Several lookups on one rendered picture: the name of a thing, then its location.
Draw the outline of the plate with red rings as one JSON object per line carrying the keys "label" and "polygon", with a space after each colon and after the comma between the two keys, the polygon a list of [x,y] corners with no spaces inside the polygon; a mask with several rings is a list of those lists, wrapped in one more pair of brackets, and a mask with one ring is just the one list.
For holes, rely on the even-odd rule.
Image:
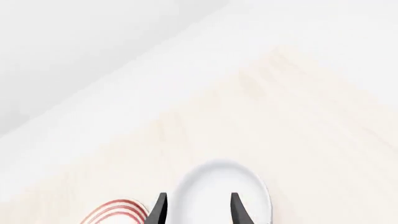
{"label": "plate with red rings", "polygon": [[121,198],[96,207],[80,224],[144,224],[148,215],[149,211],[136,199]]}

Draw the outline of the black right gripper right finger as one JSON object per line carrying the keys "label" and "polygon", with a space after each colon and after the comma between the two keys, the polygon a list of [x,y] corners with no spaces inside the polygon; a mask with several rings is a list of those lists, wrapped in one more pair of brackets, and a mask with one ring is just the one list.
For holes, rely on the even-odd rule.
{"label": "black right gripper right finger", "polygon": [[230,209],[233,224],[252,224],[251,217],[236,192],[231,194]]}

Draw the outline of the white bowl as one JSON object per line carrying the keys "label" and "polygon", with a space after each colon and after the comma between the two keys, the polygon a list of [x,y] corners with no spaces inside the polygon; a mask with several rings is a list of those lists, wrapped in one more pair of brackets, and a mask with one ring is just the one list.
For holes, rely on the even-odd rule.
{"label": "white bowl", "polygon": [[215,160],[187,173],[169,195],[166,224],[233,224],[231,197],[239,197],[251,221],[273,224],[267,186],[237,162]]}

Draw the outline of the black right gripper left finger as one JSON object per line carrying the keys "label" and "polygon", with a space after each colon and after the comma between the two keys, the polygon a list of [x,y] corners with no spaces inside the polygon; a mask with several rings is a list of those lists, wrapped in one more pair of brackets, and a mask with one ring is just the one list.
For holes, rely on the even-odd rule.
{"label": "black right gripper left finger", "polygon": [[165,224],[167,218],[168,201],[167,194],[162,192],[151,210],[149,216],[145,219],[145,224]]}

